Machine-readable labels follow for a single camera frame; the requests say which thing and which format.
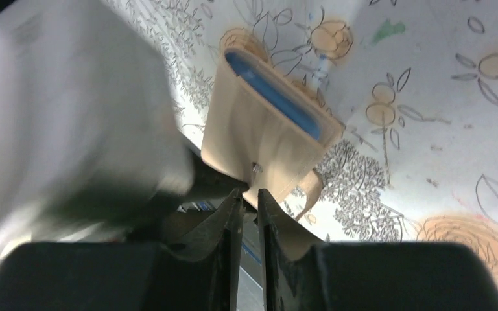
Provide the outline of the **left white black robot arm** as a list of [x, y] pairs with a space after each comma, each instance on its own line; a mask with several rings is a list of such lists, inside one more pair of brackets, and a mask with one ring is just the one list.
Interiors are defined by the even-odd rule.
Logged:
[[235, 188], [179, 131], [163, 56], [103, 1], [0, 1], [0, 260]]

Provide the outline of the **blue credit card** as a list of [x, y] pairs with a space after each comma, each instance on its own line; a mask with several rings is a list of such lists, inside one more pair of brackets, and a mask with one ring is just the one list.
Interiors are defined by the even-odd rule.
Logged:
[[237, 76], [240, 76], [251, 88], [272, 104], [293, 123], [308, 133], [313, 139], [318, 140], [321, 129], [316, 120], [303, 110], [293, 100], [288, 99], [278, 87], [273, 86], [264, 74], [257, 70], [255, 65], [250, 65], [243, 60], [237, 52], [227, 52], [226, 61]]

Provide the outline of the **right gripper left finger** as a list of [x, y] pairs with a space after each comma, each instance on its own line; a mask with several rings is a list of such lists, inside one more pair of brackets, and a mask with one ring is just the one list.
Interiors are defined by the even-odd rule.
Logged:
[[235, 310], [243, 198], [177, 240], [33, 242], [0, 263], [0, 310]]

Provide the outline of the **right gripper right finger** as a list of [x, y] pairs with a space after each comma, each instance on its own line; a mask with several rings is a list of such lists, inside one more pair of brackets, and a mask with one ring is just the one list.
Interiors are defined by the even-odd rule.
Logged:
[[498, 289], [467, 246], [324, 242], [258, 192], [266, 310], [498, 310]]

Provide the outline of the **tan leather card holder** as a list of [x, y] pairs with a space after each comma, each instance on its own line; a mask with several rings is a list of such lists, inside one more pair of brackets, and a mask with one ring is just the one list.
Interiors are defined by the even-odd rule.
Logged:
[[[317, 121], [321, 136], [313, 139], [237, 76], [226, 61], [237, 52], [255, 65], [273, 86]], [[306, 195], [305, 212], [319, 201], [324, 183], [315, 168], [338, 143], [343, 125], [303, 91], [256, 55], [229, 47], [220, 57], [211, 96], [201, 156], [206, 164], [249, 184], [244, 198], [257, 204], [260, 189], [283, 201], [295, 188]]]

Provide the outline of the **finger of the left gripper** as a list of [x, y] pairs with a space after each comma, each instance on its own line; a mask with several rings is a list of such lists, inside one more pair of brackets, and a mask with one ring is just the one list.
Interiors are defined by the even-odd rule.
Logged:
[[191, 160], [194, 168], [194, 182], [182, 198], [182, 203], [225, 198], [235, 189], [239, 189], [242, 193], [249, 189], [247, 182], [215, 170], [205, 164], [194, 151], [191, 151]]

